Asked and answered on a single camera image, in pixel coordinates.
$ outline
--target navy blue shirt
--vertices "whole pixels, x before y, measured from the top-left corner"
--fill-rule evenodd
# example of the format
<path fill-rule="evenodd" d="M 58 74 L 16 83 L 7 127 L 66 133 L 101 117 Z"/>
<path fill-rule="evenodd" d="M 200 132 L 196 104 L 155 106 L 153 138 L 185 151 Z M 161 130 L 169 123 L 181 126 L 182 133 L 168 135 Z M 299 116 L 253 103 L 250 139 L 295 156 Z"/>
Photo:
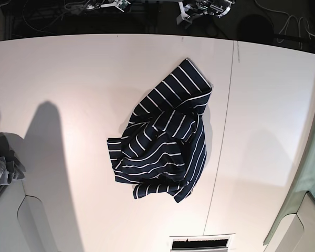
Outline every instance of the navy blue shirt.
<path fill-rule="evenodd" d="M 107 140 L 116 181 L 137 184 L 134 198 L 167 192 L 180 202 L 201 176 L 202 115 L 212 88 L 185 59 L 134 109 L 121 138 Z"/>

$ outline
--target vent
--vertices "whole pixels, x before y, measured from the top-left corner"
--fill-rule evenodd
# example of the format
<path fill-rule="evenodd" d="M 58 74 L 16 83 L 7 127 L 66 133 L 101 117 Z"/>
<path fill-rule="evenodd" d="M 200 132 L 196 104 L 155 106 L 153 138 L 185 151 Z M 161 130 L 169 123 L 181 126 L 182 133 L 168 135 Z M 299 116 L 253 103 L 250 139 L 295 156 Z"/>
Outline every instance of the vent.
<path fill-rule="evenodd" d="M 234 235 L 171 237 L 171 252 L 228 252 Z"/>

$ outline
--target cable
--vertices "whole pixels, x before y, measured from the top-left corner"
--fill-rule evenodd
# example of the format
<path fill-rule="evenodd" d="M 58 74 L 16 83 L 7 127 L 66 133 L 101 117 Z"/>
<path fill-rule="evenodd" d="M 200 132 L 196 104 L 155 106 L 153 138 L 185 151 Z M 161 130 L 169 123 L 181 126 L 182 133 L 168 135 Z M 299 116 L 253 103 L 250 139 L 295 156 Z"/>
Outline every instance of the cable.
<path fill-rule="evenodd" d="M 310 38 L 310 36 L 315 37 L 315 34 L 314 34 L 314 33 L 310 30 L 310 28 L 309 28 L 309 23 L 308 23 L 307 20 L 304 22 L 304 28 L 305 28 L 306 32 L 308 33 L 309 38 Z"/>
<path fill-rule="evenodd" d="M 274 28 L 274 23 L 273 23 L 271 17 L 267 14 L 267 12 L 266 12 L 263 8 L 259 7 L 258 5 L 256 5 L 256 6 L 257 6 L 257 7 L 259 8 L 259 10 L 261 10 L 262 13 L 267 17 L 267 19 L 271 22 L 272 27 Z"/>
<path fill-rule="evenodd" d="M 48 31 L 38 30 L 38 29 L 34 28 L 33 26 L 31 26 L 29 23 L 27 23 L 27 21 L 25 19 L 24 11 L 25 11 L 25 7 L 26 7 L 28 2 L 29 2 L 29 0 L 26 1 L 25 5 L 23 6 L 23 9 L 22 9 L 22 18 L 25 21 L 26 25 L 28 25 L 31 29 L 33 29 L 35 31 L 38 31 L 38 32 L 41 32 L 41 33 L 48 33 L 48 34 L 56 35 L 55 33 L 50 33 Z"/>
<path fill-rule="evenodd" d="M 280 10 L 277 10 L 277 11 L 276 11 L 276 10 L 274 10 L 274 9 L 265 8 L 265 7 L 261 6 L 261 5 L 258 3 L 257 0 L 254 0 L 254 2 L 255 2 L 255 4 L 256 4 L 259 8 L 261 8 L 261 9 L 264 9 L 264 10 L 269 11 L 269 12 L 284 14 L 284 15 L 287 16 L 287 20 L 286 20 L 284 26 L 282 27 L 282 29 L 280 30 L 279 34 L 281 34 L 283 31 L 285 31 L 283 34 L 286 35 L 290 20 L 291 20 L 292 18 L 295 19 L 296 22 L 297 22 L 297 24 L 298 24 L 299 38 L 301 38 L 301 21 L 303 20 L 303 17 L 301 17 L 300 19 L 298 19 L 296 16 L 290 15 L 290 14 L 287 13 L 287 12 L 283 12 L 283 11 L 280 11 Z M 281 40 L 277 39 L 277 42 L 278 42 L 279 44 L 281 44 L 282 42 L 284 42 L 284 39 L 281 39 Z"/>
<path fill-rule="evenodd" d="M 83 3 L 85 3 L 84 5 L 87 5 L 90 1 L 91 1 L 91 0 L 88 0 L 88 1 L 86 2 L 86 0 L 84 0 L 84 1 L 80 1 L 80 2 L 67 3 L 67 4 L 64 5 L 64 9 L 66 9 L 66 10 L 68 10 L 68 11 L 71 11 L 71 9 L 68 8 L 69 5 L 73 5 L 73 4 L 83 4 Z"/>
<path fill-rule="evenodd" d="M 37 32 L 41 32 L 41 33 L 48 33 L 48 34 L 52 34 L 52 35 L 56 35 L 55 33 L 51 33 L 49 31 L 45 31 L 44 29 L 48 28 L 49 26 L 53 25 L 59 18 L 63 17 L 65 14 L 67 14 L 68 12 L 71 12 L 71 11 L 74 11 L 74 10 L 77 10 L 77 9 L 84 9 L 91 0 L 85 0 L 85 1 L 82 1 L 82 2 L 75 2 L 75 3 L 68 3 L 68 4 L 65 4 L 64 7 L 66 7 L 66 5 L 70 5 L 70 4 L 80 4 L 80 3 L 85 3 L 83 6 L 80 6 L 78 8 L 73 8 L 73 9 L 70 9 L 70 8 L 66 8 L 66 12 L 63 12 L 62 14 L 58 15 L 53 21 L 51 21 L 48 25 L 46 25 L 45 27 L 43 27 L 42 29 L 36 29 L 35 27 L 31 26 L 25 19 L 25 15 L 24 15 L 24 10 L 25 10 L 25 7 L 26 7 L 26 4 L 28 3 L 29 0 L 26 1 L 23 9 L 22 9 L 22 18 L 23 20 L 25 21 L 25 23 L 33 30 L 37 31 Z"/>
<path fill-rule="evenodd" d="M 27 38 L 27 37 L 24 37 L 24 36 L 21 36 L 21 35 L 17 35 L 17 34 L 14 34 L 12 33 L 13 36 L 16 36 L 16 37 L 21 37 L 21 38 Z"/>

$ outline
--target green cloth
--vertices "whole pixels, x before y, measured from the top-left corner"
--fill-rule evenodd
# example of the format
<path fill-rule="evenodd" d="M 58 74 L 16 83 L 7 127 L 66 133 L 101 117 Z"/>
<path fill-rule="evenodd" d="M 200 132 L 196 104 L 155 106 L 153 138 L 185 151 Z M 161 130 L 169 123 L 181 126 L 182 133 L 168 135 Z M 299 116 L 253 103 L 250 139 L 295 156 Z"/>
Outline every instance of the green cloth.
<path fill-rule="evenodd" d="M 267 245 L 270 242 L 282 218 L 288 214 L 297 213 L 306 192 L 312 193 L 312 195 L 315 197 L 315 116 L 306 149 L 304 151 L 297 173 L 289 189 L 287 197 L 279 211 L 279 214 L 264 241 L 264 245 Z"/>

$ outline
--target table surface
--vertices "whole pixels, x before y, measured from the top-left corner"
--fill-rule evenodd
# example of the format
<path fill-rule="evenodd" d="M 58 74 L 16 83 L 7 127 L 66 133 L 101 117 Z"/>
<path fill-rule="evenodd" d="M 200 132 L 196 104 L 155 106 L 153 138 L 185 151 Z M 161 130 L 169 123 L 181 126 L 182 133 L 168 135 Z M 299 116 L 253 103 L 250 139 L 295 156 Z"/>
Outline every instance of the table surface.
<path fill-rule="evenodd" d="M 179 204 L 134 200 L 132 185 L 114 181 L 106 139 L 186 57 L 214 86 L 204 172 Z M 170 236 L 232 233 L 237 251 L 264 251 L 314 111 L 315 55 L 298 51 L 164 35 L 0 42 L 0 132 L 61 252 L 162 252 Z"/>

